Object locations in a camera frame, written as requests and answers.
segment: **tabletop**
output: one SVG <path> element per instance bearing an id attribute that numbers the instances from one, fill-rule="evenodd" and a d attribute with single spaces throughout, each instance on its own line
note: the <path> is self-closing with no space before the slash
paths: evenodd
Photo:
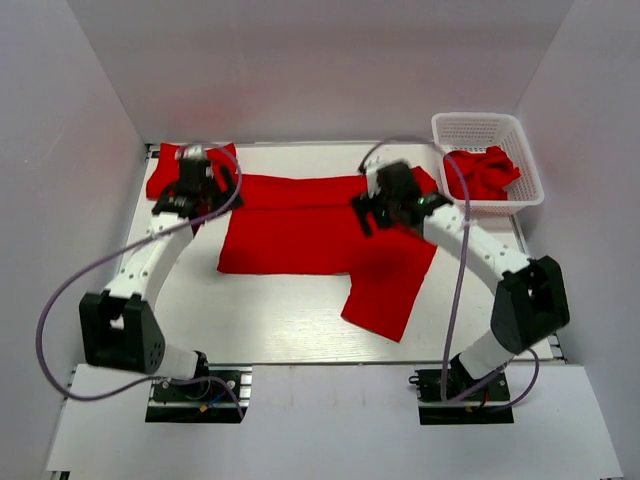
<path id="1" fill-rule="evenodd" d="M 290 178 L 354 174 L 370 143 L 239 145 L 244 173 Z M 422 166 L 440 185 L 437 154 L 420 145 L 381 148 L 381 159 L 404 158 Z M 148 160 L 146 179 L 157 159 Z M 128 242 L 145 235 L 154 202 L 144 185 Z M 340 317 L 349 294 L 348 275 L 227 275 L 216 270 L 230 216 L 198 231 L 160 291 L 155 315 L 168 342 L 205 352 L 212 363 L 388 363 L 438 362 L 446 336 L 458 261 L 439 248 L 398 343 Z M 519 248 L 507 216 L 478 222 L 504 244 Z M 493 297 L 468 271 L 462 290 L 452 354 L 489 328 Z M 547 340 L 536 346 L 553 355 Z"/>

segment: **white panel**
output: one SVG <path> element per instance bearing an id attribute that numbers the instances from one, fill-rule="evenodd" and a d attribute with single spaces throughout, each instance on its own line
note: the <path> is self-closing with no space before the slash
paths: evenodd
<path id="1" fill-rule="evenodd" d="M 238 158 L 247 173 L 293 178 L 349 175 L 368 144 L 245 146 Z M 416 145 L 381 149 L 383 159 L 406 158 L 437 176 L 436 157 Z M 151 160 L 147 178 L 155 169 Z M 143 235 L 154 202 L 142 189 L 129 242 Z M 439 249 L 416 299 L 400 343 L 340 317 L 349 295 L 348 275 L 223 275 L 216 271 L 229 216 L 202 228 L 167 277 L 156 317 L 168 341 L 206 352 L 217 363 L 441 361 L 458 261 Z M 481 220 L 506 245 L 518 248 L 507 217 Z M 467 272 L 453 352 L 471 345 L 488 328 L 489 289 Z M 537 351 L 551 358 L 547 340 Z"/>
<path id="2" fill-rule="evenodd" d="M 145 424 L 149 386 L 68 402 L 50 470 L 74 480 L 600 479 L 620 475 L 582 367 L 546 366 L 513 425 L 420 426 L 411 365 L 257 366 L 240 425 Z M 80 366 L 74 391 L 129 374 Z M 511 366 L 512 393 L 531 368 Z"/>
<path id="3" fill-rule="evenodd" d="M 571 0 L 69 3 L 146 141 L 247 141 L 511 113 Z"/>
<path id="4" fill-rule="evenodd" d="M 522 216 L 565 272 L 567 357 L 586 366 L 625 478 L 640 478 L 640 2 L 576 0 L 518 109 L 547 200 Z"/>
<path id="5" fill-rule="evenodd" d="M 60 411 L 36 321 L 62 280 L 122 242 L 142 144 L 64 1 L 1 2 L 0 43 L 0 477 L 31 479 Z M 63 381 L 82 358 L 81 294 L 112 269 L 52 312 L 45 353 Z"/>

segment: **white wall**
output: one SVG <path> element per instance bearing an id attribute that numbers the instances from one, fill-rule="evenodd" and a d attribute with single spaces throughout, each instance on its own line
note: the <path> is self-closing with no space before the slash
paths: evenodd
<path id="1" fill-rule="evenodd" d="M 572 324 L 625 478 L 640 478 L 640 2 L 576 0 L 518 107 L 545 204 L 522 215 L 562 264 Z"/>
<path id="2" fill-rule="evenodd" d="M 148 142 L 425 133 L 512 112 L 571 0 L 69 0 Z"/>
<path id="3" fill-rule="evenodd" d="M 61 405 L 37 366 L 36 320 L 63 279 L 121 244 L 143 156 L 64 0 L 0 2 L 0 45 L 0 478 L 32 479 Z M 45 350 L 58 378 L 82 358 L 81 294 L 112 269 L 54 309 Z"/>

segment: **plastic basket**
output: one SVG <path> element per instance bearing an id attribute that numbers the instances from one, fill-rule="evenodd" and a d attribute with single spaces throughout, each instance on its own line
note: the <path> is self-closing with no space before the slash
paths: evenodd
<path id="1" fill-rule="evenodd" d="M 484 152 L 487 147 L 497 145 L 520 169 L 520 178 L 505 188 L 507 200 L 471 200 L 472 213 L 511 215 L 544 200 L 538 170 L 517 118 L 498 113 L 438 113 L 431 119 L 431 127 L 434 140 L 446 152 Z M 438 165 L 442 186 L 445 195 L 453 198 L 447 184 L 444 161 L 441 158 Z M 453 200 L 457 205 L 464 205 L 464 200 Z"/>

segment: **red fabric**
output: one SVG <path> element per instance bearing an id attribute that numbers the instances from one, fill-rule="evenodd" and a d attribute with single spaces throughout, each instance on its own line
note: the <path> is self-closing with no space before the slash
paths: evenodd
<path id="1" fill-rule="evenodd" d="M 504 187 L 520 177 L 520 170 L 500 147 L 489 147 L 485 153 L 456 150 L 449 155 L 462 170 L 471 200 L 507 200 Z M 464 199 L 462 185 L 455 170 L 444 163 L 449 192 Z"/>
<path id="2" fill-rule="evenodd" d="M 162 144 L 158 167 L 147 182 L 150 199 L 177 180 L 178 147 Z M 235 147 L 227 148 L 235 154 Z M 211 150 L 214 164 L 231 165 Z M 437 188 L 420 168 L 424 192 Z M 349 201 L 366 190 L 362 176 L 303 179 L 244 175 L 244 207 L 234 210 L 218 270 L 239 274 L 348 273 L 351 291 L 342 317 L 400 341 L 436 247 L 400 229 L 362 233 Z"/>
<path id="3" fill-rule="evenodd" d="M 178 145 L 172 145 L 170 143 L 163 143 L 160 145 L 160 157 L 158 158 L 158 166 L 155 171 L 147 180 L 147 198 L 149 200 L 157 200 L 162 193 L 162 190 L 170 183 L 178 180 L 179 167 L 176 160 L 176 151 L 180 148 Z M 207 156 L 211 160 L 213 170 L 218 172 L 220 165 L 226 165 L 232 173 L 234 181 L 237 180 L 237 174 L 235 166 L 231 159 L 221 150 L 227 150 L 229 153 L 235 156 L 236 147 L 233 143 L 225 145 L 220 148 L 213 148 L 207 150 Z"/>

